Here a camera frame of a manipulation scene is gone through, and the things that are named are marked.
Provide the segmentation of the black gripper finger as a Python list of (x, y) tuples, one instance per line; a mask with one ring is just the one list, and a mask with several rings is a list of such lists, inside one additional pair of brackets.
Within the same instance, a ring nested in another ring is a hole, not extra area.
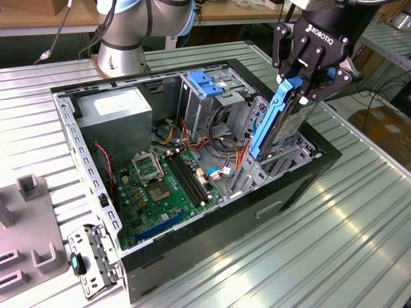
[(274, 30), (272, 65), (280, 79), (290, 79), (302, 71), (307, 80), (313, 79), (312, 52), (313, 25), (308, 22), (280, 23)]
[(323, 47), (318, 47), (314, 52), (304, 70), (300, 103), (318, 102), (363, 79), (363, 73), (356, 68), (350, 54), (339, 63), (321, 68), (320, 65), (328, 55), (332, 53)]

